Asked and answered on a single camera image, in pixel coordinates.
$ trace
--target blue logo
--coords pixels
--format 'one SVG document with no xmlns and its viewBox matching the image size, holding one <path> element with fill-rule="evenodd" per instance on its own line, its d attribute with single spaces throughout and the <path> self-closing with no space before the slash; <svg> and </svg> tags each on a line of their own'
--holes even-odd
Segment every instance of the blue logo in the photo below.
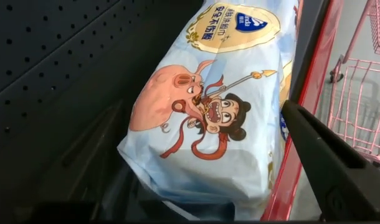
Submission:
<svg viewBox="0 0 380 224">
<path fill-rule="evenodd" d="M 235 29 L 241 32 L 258 31 L 265 28 L 267 25 L 267 22 L 248 16 L 241 12 L 238 12 L 235 18 L 237 22 Z"/>
<path fill-rule="evenodd" d="M 280 132 L 282 134 L 284 141 L 286 141 L 288 137 L 288 129 L 287 129 L 287 125 L 284 122 L 283 115 L 281 113 L 280 113 Z"/>
</svg>

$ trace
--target shopping cart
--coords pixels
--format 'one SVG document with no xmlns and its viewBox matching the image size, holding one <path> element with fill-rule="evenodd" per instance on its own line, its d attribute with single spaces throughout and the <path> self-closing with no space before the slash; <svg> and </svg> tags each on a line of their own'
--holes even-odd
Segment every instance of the shopping cart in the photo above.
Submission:
<svg viewBox="0 0 380 224">
<path fill-rule="evenodd" d="M 321 95 L 343 4 L 343 0 L 330 1 L 323 25 L 319 30 L 320 36 L 317 40 L 315 50 L 313 55 L 309 56 L 311 58 L 310 64 L 306 61 L 302 64 L 302 69 L 305 69 L 306 77 L 299 79 L 304 81 L 300 83 L 302 90 L 299 96 L 295 98 L 299 99 L 297 101 L 299 105 L 302 105 L 313 114 L 316 112 Z M 288 220 L 290 218 L 301 168 L 302 164 L 298 157 L 297 150 L 295 149 L 291 136 L 289 136 L 282 166 L 265 213 L 261 218 L 262 221 Z"/>
<path fill-rule="evenodd" d="M 380 0 L 368 0 L 345 56 L 340 56 L 330 73 L 333 86 L 327 126 L 380 167 L 380 63 L 349 58 L 367 16 L 374 51 L 380 55 Z"/>
</svg>

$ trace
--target plastic package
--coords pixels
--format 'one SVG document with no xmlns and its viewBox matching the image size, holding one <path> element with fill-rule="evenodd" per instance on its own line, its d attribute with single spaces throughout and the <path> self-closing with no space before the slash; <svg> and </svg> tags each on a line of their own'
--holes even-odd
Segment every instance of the plastic package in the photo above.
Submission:
<svg viewBox="0 0 380 224">
<path fill-rule="evenodd" d="M 235 220 L 262 216 L 285 147 L 294 7 L 204 1 L 140 93 L 118 150 L 172 209 L 233 203 Z"/>
</svg>

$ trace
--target spear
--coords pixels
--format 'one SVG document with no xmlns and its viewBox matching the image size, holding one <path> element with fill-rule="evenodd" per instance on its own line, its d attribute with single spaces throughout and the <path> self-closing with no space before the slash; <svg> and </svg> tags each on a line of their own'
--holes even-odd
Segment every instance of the spear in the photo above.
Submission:
<svg viewBox="0 0 380 224">
<path fill-rule="evenodd" d="M 276 73 L 275 70 L 262 70 L 262 73 L 259 73 L 259 72 L 251 72 L 250 75 L 247 75 L 246 77 L 244 78 L 241 78 L 239 80 L 237 80 L 236 82 L 226 86 L 226 88 L 224 90 L 216 90 L 216 91 L 213 91 L 212 93 L 208 93 L 207 96 L 211 96 L 213 94 L 216 94 L 216 93 L 220 93 L 222 91 L 226 91 L 230 88 L 232 88 L 233 86 L 236 86 L 250 78 L 254 78 L 254 79 L 259 79 L 259 78 L 262 78 L 262 76 L 265 76 L 265 77 L 269 77 L 271 75 L 273 75 L 274 73 Z"/>
</svg>

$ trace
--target gold label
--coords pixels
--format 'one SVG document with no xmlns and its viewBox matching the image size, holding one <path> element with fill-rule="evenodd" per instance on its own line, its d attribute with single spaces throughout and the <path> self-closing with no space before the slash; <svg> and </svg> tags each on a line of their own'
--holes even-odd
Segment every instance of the gold label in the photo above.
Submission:
<svg viewBox="0 0 380 224">
<path fill-rule="evenodd" d="M 273 162 L 270 162 L 267 165 L 267 170 L 268 170 L 268 189 L 272 190 L 273 185 L 274 185 L 274 174 L 273 174 Z"/>
<path fill-rule="evenodd" d="M 283 79 L 280 81 L 280 108 L 283 107 L 290 94 L 292 60 L 283 67 Z"/>
<path fill-rule="evenodd" d="M 278 18 L 268 10 L 215 3 L 190 24 L 186 38 L 194 48 L 217 54 L 267 43 L 279 31 Z"/>
</svg>

